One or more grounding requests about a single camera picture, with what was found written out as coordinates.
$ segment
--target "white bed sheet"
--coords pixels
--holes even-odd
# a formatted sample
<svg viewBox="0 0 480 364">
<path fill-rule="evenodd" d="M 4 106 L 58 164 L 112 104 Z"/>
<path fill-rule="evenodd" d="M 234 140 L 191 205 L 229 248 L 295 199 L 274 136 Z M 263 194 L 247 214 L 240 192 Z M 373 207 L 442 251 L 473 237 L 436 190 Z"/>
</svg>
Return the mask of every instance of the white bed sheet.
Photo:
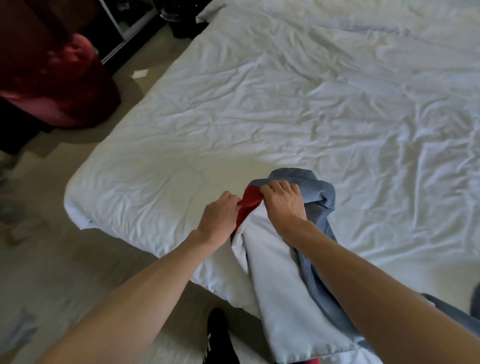
<svg viewBox="0 0 480 364">
<path fill-rule="evenodd" d="M 311 169 L 336 188 L 340 244 L 467 310 L 480 12 L 417 3 L 214 0 L 209 27 L 72 177 L 68 214 L 160 257 L 224 190 Z M 228 245 L 192 280 L 258 315 Z"/>
</svg>

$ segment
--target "floor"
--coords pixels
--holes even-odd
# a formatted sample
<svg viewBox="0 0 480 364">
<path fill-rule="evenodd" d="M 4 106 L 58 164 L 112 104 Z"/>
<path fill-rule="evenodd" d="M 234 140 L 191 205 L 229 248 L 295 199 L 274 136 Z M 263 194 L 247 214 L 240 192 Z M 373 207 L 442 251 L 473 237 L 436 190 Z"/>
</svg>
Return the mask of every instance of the floor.
<svg viewBox="0 0 480 364">
<path fill-rule="evenodd" d="M 94 129 L 54 130 L 18 158 L 0 155 L 0 364 L 33 363 L 110 291 L 154 260 L 99 230 L 78 230 L 63 209 L 70 176 L 186 49 L 162 28 L 114 75 L 122 103 Z M 150 69 L 133 80 L 135 70 Z M 189 283 L 142 363 L 201 363 L 206 318 L 223 307 L 241 363 L 268 363 L 260 321 Z"/>
</svg>

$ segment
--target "person's left arm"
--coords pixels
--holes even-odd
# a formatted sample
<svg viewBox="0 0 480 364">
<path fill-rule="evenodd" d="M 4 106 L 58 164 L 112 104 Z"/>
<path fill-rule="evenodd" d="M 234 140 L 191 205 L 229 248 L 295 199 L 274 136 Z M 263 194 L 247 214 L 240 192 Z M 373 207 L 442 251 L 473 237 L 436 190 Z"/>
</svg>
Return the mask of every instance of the person's left arm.
<svg viewBox="0 0 480 364">
<path fill-rule="evenodd" d="M 137 363 L 194 271 L 235 229 L 239 201 L 224 192 L 207 205 L 198 228 L 184 242 L 117 288 L 38 364 Z"/>
</svg>

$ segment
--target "person's left hand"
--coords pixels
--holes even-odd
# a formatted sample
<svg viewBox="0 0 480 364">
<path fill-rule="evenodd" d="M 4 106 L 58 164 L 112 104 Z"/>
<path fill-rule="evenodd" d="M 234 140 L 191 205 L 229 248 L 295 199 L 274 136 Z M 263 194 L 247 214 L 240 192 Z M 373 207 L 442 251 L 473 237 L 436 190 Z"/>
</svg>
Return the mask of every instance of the person's left hand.
<svg viewBox="0 0 480 364">
<path fill-rule="evenodd" d="M 225 191 L 218 200 L 205 207 L 197 231 L 215 249 L 227 241 L 237 226 L 238 202 L 240 198 L 237 195 Z"/>
</svg>

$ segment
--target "foot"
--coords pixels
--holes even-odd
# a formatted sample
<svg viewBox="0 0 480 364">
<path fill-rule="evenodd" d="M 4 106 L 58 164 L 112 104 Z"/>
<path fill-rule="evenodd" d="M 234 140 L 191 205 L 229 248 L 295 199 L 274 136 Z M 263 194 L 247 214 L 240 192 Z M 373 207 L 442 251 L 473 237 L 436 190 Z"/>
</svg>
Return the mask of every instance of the foot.
<svg viewBox="0 0 480 364">
<path fill-rule="evenodd" d="M 240 364 L 228 334 L 227 317 L 220 308 L 208 315 L 207 338 L 204 364 Z"/>
</svg>

